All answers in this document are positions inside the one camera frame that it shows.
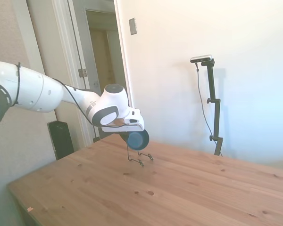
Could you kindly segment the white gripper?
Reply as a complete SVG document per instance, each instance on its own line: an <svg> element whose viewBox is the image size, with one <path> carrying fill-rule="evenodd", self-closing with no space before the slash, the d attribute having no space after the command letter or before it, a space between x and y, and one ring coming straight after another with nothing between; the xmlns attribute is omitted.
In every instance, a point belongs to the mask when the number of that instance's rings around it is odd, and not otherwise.
<svg viewBox="0 0 283 226"><path fill-rule="evenodd" d="M119 133L120 137L127 143L130 133L134 131L144 131L145 124L141 111L137 108L128 107L128 113L123 118L116 118L110 124L102 127L104 132Z"/></svg>

